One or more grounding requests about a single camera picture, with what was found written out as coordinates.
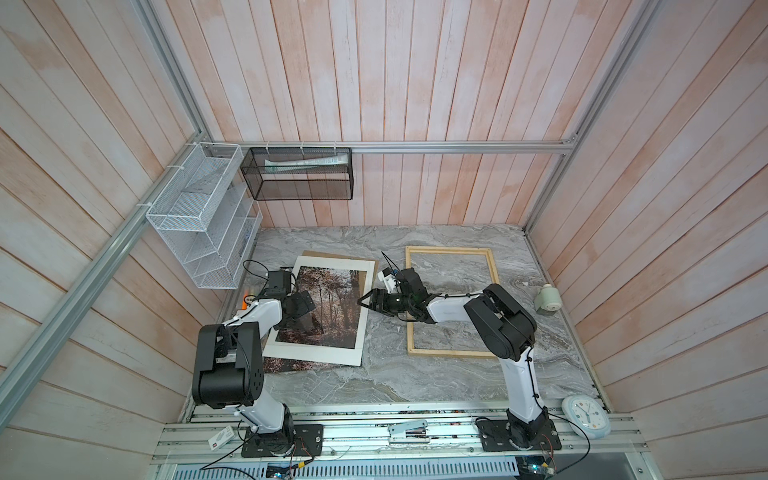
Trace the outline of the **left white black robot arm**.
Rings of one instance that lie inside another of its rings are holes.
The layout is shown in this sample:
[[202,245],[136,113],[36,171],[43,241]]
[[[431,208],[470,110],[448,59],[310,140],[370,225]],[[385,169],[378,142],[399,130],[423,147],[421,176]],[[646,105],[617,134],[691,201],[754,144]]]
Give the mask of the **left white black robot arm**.
[[292,441],[289,408],[264,390],[262,339],[273,331],[296,330],[315,305],[295,287],[287,270],[269,271],[266,283],[243,312],[200,329],[192,380],[196,405],[233,407],[260,436]]

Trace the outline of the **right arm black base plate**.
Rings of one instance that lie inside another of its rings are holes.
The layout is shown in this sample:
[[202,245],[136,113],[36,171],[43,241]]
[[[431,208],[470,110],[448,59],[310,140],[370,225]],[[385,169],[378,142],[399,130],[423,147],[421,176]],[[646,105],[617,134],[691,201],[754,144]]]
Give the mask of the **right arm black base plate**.
[[547,410],[531,422],[524,422],[507,411],[505,419],[492,420],[482,416],[477,417],[474,424],[484,452],[562,449],[559,434]]

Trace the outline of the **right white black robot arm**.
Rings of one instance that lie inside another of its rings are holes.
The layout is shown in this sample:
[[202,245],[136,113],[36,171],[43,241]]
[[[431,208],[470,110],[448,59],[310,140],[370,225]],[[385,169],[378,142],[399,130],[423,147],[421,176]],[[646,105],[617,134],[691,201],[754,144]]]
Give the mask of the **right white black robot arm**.
[[501,364],[508,392],[505,442],[522,450],[547,427],[548,410],[539,400],[531,352],[537,324],[531,314],[500,284],[463,295],[430,293],[412,268],[388,267],[379,273],[384,288],[357,300],[359,306],[388,317],[405,315],[410,322],[472,324],[485,347]]

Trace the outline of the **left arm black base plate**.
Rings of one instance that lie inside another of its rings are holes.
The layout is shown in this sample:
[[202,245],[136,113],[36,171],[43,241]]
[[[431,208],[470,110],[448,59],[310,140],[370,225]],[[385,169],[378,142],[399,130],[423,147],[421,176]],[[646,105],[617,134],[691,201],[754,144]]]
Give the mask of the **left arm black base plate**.
[[305,456],[322,452],[324,427],[321,424],[299,424],[291,433],[286,428],[275,433],[253,433],[241,449],[243,458]]

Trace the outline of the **light wooden picture frame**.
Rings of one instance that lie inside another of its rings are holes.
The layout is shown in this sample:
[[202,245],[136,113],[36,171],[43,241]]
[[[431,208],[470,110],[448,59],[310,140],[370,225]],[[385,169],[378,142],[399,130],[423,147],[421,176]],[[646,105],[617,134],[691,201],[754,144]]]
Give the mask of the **light wooden picture frame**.
[[[492,281],[500,280],[498,270],[495,264],[493,252],[490,248],[475,247],[439,247],[439,246],[406,246],[405,247],[405,266],[412,266],[413,254],[444,254],[444,255],[471,255],[483,256],[486,259],[487,266]],[[488,351],[462,351],[462,350],[439,350],[439,349],[419,349],[415,346],[414,323],[408,323],[406,327],[407,335],[407,353],[411,356],[419,357],[449,357],[449,358],[473,358],[473,359],[491,359],[494,355]]]

